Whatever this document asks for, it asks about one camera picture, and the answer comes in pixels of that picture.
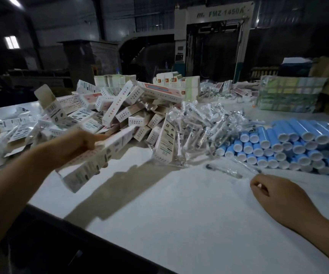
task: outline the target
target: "hand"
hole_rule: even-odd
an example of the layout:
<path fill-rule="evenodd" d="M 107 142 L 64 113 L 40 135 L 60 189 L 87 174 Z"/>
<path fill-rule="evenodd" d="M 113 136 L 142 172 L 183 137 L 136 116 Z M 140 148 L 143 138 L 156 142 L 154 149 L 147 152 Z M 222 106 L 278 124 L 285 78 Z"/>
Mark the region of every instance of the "hand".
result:
<path fill-rule="evenodd" d="M 250 186 L 274 220 L 298 233 L 303 226 L 322 217 L 305 191 L 288 179 L 259 174 L 251 180 Z"/>
<path fill-rule="evenodd" d="M 95 142 L 107 138 L 107 135 L 76 130 L 39 144 L 33 151 L 37 153 L 42 166 L 54 170 L 87 150 L 94 150 Z"/>

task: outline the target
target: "white table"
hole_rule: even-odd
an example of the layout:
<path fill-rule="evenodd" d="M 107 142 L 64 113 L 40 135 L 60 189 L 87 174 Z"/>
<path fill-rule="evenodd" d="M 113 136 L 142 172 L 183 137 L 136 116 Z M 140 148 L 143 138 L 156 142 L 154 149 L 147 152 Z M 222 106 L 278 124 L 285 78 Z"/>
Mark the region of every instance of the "white table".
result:
<path fill-rule="evenodd" d="M 0 116 L 14 109 L 0 108 Z M 329 120 L 325 114 L 246 111 L 268 121 Z M 239 169 L 245 178 L 235 183 L 204 169 L 204 161 L 179 169 L 154 166 L 150 157 L 144 144 L 131 141 L 76 194 L 52 172 L 29 204 L 181 274 L 329 273 L 323 253 L 262 209 L 249 189 L 252 175 L 241 166 L 225 158 L 212 162 Z M 329 218 L 329 177 L 265 171 L 297 182 Z"/>

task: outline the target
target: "machine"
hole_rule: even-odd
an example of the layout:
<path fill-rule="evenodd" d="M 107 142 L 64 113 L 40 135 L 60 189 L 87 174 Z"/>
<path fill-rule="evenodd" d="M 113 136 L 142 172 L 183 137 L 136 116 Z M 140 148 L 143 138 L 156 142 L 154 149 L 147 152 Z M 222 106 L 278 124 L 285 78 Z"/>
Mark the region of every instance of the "machine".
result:
<path fill-rule="evenodd" d="M 176 9 L 174 29 L 138 32 L 126 36 L 119 44 L 121 60 L 123 64 L 128 64 L 144 47 L 174 41 L 174 71 L 184 76 L 199 75 L 214 80 L 237 81 L 243 67 L 253 9 L 254 2 Z M 226 37 L 226 44 L 218 46 L 220 50 L 214 50 L 211 42 L 217 41 L 217 37 L 221 36 Z M 217 55 L 219 61 L 214 62 L 214 69 L 227 69 L 227 73 L 207 77 L 208 75 L 203 72 L 209 70 L 209 67 L 204 65 L 204 58 L 207 57 L 209 60 L 211 56 L 214 57 L 214 53 L 221 51 L 223 57 Z"/>

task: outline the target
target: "machine label text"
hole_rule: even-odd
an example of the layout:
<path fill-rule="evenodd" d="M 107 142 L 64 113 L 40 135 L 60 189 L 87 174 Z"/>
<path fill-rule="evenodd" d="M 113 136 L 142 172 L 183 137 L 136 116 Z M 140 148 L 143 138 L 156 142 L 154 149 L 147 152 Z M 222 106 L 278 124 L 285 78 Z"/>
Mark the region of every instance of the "machine label text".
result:
<path fill-rule="evenodd" d="M 235 15 L 235 14 L 241 14 L 244 13 L 245 6 L 241 8 L 235 8 L 235 9 L 228 9 L 228 10 L 213 10 L 210 11 L 207 15 L 208 17 L 216 17 L 216 16 L 224 16 L 224 15 Z M 205 13 L 200 12 L 197 14 L 196 18 L 202 18 L 205 17 Z"/>

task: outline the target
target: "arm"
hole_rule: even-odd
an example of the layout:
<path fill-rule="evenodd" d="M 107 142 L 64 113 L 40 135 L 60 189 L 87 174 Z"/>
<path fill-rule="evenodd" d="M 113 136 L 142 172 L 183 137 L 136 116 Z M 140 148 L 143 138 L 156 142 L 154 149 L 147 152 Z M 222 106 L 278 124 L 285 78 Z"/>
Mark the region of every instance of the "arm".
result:
<path fill-rule="evenodd" d="M 0 170 L 0 241 L 52 170 L 106 138 L 75 131 L 38 145 Z"/>
<path fill-rule="evenodd" d="M 251 180 L 251 189 L 272 218 L 329 257 L 329 220 L 320 214 L 302 188 L 288 179 L 259 174 Z"/>

